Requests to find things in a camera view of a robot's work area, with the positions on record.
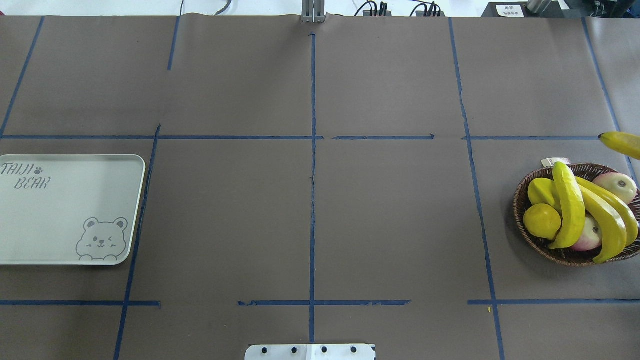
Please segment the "yellow banana long curved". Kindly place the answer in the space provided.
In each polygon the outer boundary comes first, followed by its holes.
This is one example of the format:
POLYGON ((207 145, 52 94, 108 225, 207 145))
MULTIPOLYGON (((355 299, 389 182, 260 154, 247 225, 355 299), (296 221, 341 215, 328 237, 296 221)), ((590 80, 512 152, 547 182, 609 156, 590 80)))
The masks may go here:
POLYGON ((582 191, 586 212, 599 225, 602 242, 595 264, 605 264, 621 255, 635 243, 639 235, 639 224, 631 208, 617 195, 585 178, 577 177, 582 191))

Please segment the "pink apple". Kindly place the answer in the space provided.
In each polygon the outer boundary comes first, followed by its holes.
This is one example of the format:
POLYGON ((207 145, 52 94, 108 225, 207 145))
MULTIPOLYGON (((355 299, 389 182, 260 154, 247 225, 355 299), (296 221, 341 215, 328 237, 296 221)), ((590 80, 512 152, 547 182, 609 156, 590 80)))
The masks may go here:
POLYGON ((585 252, 599 248, 602 245, 601 226, 596 219, 590 215, 585 215, 585 223, 583 224, 582 234, 578 241, 570 246, 572 251, 585 252))
POLYGON ((637 196, 638 187, 636 182, 624 173, 608 172, 594 178, 592 182, 617 196, 622 202, 629 205, 637 196))

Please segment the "black power adapter left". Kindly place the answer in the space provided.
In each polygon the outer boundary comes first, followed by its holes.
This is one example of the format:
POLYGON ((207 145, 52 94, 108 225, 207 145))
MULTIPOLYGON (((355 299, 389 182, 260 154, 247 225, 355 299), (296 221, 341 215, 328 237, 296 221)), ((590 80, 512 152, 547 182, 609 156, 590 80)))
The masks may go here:
POLYGON ((369 18, 386 18, 391 17, 393 13, 389 9, 388 2, 380 1, 377 3, 374 0, 366 0, 354 14, 354 16, 359 15, 369 18))

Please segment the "black labelled box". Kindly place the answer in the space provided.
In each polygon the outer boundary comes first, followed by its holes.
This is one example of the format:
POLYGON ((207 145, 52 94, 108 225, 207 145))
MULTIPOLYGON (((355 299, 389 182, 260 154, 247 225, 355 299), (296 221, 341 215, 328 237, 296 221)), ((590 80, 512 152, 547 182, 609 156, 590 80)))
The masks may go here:
POLYGON ((566 18, 569 5, 560 0, 551 0, 544 9, 538 12, 529 7, 528 0, 525 1, 498 1, 489 2, 480 15, 481 18, 566 18))

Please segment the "aluminium frame post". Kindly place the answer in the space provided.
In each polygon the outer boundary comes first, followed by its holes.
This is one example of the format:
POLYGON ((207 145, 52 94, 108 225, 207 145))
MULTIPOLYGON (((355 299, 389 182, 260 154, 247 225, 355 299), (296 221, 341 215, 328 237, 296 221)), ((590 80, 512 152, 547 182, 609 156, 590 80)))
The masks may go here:
POLYGON ((301 22, 306 24, 324 23, 327 18, 325 0, 302 0, 301 22))

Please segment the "black power adapter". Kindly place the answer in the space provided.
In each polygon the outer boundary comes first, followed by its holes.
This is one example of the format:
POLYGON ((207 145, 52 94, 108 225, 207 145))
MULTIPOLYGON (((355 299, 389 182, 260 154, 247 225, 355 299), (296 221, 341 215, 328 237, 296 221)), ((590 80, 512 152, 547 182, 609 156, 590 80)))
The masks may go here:
POLYGON ((354 14, 354 16, 359 15, 369 18, 386 18, 391 17, 393 13, 389 9, 388 2, 380 1, 377 3, 374 0, 366 0, 354 14))
POLYGON ((443 15, 441 7, 436 2, 418 2, 411 12, 417 18, 439 18, 443 15))

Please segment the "yellow banana moved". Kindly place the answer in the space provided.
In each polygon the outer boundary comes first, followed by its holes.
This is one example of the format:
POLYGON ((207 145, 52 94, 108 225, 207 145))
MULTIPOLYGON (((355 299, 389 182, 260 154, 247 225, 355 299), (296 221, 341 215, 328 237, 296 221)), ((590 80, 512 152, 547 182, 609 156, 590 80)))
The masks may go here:
POLYGON ((598 135, 599 141, 617 153, 640 161, 640 136, 621 132, 610 131, 598 135))
POLYGON ((585 201, 576 176, 567 164, 555 162, 551 174, 560 200, 562 224, 548 248, 571 248, 579 241, 585 227, 585 201))

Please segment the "brown wicker basket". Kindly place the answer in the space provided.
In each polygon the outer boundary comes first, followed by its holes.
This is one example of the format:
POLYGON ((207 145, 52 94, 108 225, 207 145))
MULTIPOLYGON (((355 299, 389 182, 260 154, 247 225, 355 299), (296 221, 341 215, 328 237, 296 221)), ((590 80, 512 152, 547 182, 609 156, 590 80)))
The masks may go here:
MULTIPOLYGON (((592 162, 579 162, 568 166, 576 177, 584 178, 587 181, 594 180, 597 176, 605 173, 616 173, 617 171, 609 166, 596 164, 592 162)), ((555 262, 556 264, 568 267, 589 267, 595 265, 594 257, 599 255, 601 249, 596 248, 590 251, 574 251, 569 248, 565 249, 548 249, 550 241, 544 238, 536 237, 526 230, 524 226, 524 214, 528 208, 532 207, 528 196, 528 187, 530 183, 537 178, 551 180, 553 178, 553 169, 550 167, 540 168, 526 175, 516 188, 512 201, 512 212, 519 234, 524 238, 531 248, 537 251, 542 257, 555 262)))

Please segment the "pink apple far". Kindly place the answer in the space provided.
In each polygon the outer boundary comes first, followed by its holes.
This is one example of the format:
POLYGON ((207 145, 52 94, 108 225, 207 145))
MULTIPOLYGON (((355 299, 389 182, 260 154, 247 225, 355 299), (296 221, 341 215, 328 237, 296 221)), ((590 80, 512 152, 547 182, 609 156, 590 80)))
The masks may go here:
POLYGON ((636 182, 624 173, 608 172, 594 178, 592 182, 617 196, 622 202, 629 205, 637 196, 638 187, 636 182))

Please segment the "yellow lemon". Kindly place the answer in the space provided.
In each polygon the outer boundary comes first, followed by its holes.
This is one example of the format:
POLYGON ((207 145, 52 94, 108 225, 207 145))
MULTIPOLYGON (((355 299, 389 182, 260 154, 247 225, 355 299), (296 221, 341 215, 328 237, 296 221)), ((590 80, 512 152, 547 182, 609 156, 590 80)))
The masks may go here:
POLYGON ((537 203, 525 211, 523 224, 531 235, 555 240, 562 227, 562 217, 551 205, 537 203))

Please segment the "black power adapter right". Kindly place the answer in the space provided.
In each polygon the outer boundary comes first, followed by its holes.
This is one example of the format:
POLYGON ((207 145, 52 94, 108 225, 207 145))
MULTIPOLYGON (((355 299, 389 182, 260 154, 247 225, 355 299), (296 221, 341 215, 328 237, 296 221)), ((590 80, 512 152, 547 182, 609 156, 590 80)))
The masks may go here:
POLYGON ((441 7, 436 2, 418 2, 411 12, 417 18, 439 18, 443 15, 441 7))

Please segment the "pink apple near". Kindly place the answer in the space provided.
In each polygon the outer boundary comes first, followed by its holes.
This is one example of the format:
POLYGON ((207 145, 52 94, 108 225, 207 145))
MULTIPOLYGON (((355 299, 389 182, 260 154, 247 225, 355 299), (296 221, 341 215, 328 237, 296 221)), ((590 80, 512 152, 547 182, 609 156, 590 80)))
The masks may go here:
POLYGON ((590 215, 585 215, 585 223, 583 224, 582 234, 578 241, 570 246, 572 251, 585 252, 599 248, 602 245, 601 226, 596 219, 590 215))

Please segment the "paper basket label tag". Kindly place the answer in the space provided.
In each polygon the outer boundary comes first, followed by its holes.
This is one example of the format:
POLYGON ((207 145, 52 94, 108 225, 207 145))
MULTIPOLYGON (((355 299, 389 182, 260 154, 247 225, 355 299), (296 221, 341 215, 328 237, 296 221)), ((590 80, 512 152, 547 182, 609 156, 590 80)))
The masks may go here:
POLYGON ((554 167, 554 165, 556 163, 562 163, 562 164, 565 164, 567 166, 572 164, 570 162, 570 160, 568 158, 566 158, 566 157, 549 157, 549 158, 544 158, 544 159, 541 160, 542 168, 554 167))

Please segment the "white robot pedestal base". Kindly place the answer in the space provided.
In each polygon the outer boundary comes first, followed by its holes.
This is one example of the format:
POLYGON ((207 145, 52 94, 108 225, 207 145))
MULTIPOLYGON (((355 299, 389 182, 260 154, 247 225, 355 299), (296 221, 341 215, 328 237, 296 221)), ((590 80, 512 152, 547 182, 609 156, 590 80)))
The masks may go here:
POLYGON ((376 360, 374 344, 255 344, 245 360, 376 360))

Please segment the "white bear tray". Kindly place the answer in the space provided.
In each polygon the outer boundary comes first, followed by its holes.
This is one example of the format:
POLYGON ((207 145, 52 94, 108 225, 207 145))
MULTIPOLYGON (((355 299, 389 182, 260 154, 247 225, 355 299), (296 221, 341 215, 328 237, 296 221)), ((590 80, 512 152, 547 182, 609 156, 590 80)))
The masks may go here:
POLYGON ((133 243, 146 162, 136 154, 4 154, 2 265, 118 265, 133 243))

